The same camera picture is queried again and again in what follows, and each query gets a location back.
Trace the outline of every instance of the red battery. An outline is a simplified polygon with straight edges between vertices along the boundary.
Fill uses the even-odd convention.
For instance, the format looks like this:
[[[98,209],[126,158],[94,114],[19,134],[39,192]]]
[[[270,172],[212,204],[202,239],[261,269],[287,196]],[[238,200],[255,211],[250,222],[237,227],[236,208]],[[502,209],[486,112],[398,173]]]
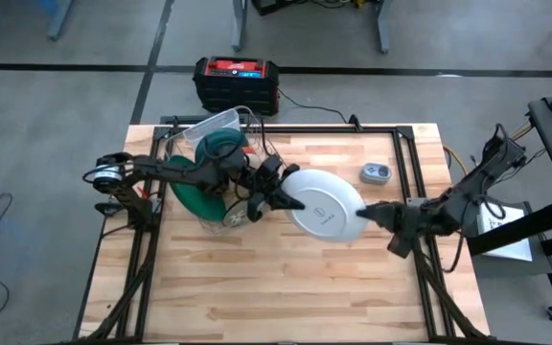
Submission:
[[[221,112],[246,105],[271,116],[278,112],[278,66],[271,61],[244,57],[204,57],[193,75],[205,109]]]

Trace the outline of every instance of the table leg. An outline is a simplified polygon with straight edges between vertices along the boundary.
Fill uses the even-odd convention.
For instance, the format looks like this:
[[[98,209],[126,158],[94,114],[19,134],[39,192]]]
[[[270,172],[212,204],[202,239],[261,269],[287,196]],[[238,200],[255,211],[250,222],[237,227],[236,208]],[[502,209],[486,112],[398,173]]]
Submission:
[[[552,229],[552,204],[496,229],[467,238],[470,255],[483,254]]]
[[[57,41],[61,34],[61,29],[65,23],[65,18],[69,12],[70,7],[74,0],[57,0],[57,12],[53,17],[53,20],[50,22],[50,27],[48,28],[48,33],[46,34],[48,38],[53,41]]]
[[[379,49],[383,54],[389,53],[389,9],[393,0],[379,0],[375,5],[376,21],[379,27]]]
[[[231,38],[231,47],[235,52],[242,49],[242,37],[246,27],[246,14],[248,13],[247,0],[233,0],[234,2],[234,32]]]

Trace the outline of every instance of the white paper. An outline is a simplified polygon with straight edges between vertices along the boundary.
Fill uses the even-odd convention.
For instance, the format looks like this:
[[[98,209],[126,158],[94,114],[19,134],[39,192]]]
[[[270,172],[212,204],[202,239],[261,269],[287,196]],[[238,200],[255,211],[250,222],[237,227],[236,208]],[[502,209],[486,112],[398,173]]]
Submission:
[[[497,215],[501,214],[497,205],[489,202],[489,207],[491,207],[491,209]],[[509,223],[511,221],[517,220],[525,216],[525,213],[523,212],[523,210],[518,208],[513,208],[513,207],[504,206],[504,212],[506,213],[506,217],[504,219],[496,218],[487,209],[486,203],[482,203],[480,205],[480,215],[478,216],[478,235],[492,231],[496,227],[499,227],[503,224]],[[484,253],[484,255],[495,256],[499,258],[523,260],[527,262],[532,261],[532,252],[529,248],[528,239],[524,239],[512,244],[508,244],[498,249],[494,249],[492,251]]]

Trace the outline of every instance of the wooden tabletop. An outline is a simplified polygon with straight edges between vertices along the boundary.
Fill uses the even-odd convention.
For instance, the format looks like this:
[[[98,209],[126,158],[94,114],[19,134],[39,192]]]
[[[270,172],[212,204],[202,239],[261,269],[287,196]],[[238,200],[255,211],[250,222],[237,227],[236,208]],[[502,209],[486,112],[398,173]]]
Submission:
[[[435,197],[450,185],[438,127],[413,127],[425,189],[429,197]],[[152,131],[153,126],[131,126],[125,151],[148,154]],[[302,169],[337,173],[355,186],[366,203],[402,200],[390,135],[268,135],[286,162],[297,163]],[[407,154],[405,159],[408,179],[414,185]],[[394,178],[385,186],[362,184],[358,174],[366,162],[389,165]],[[126,220],[126,214],[111,218],[104,231],[124,225]],[[132,238],[131,230],[123,230],[103,239],[80,336],[95,330],[120,297]],[[391,254],[386,249],[389,240],[390,234],[372,223],[353,243],[319,241],[290,224],[280,211],[226,236],[215,236],[202,229],[168,188],[144,340],[426,340],[412,255],[403,260]],[[449,266],[457,246],[456,236],[438,239],[438,246],[443,265]],[[457,270],[445,278],[449,293],[464,314],[487,333],[466,246]],[[440,332],[435,295],[432,305]],[[136,307],[132,303],[129,325],[134,325]]]

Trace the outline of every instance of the small gray device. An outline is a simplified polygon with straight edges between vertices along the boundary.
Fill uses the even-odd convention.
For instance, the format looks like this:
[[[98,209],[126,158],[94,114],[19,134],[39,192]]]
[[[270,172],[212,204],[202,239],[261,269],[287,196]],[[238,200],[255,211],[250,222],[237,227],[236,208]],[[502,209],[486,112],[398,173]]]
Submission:
[[[380,163],[366,163],[361,168],[361,182],[382,186],[391,178],[391,169]]]

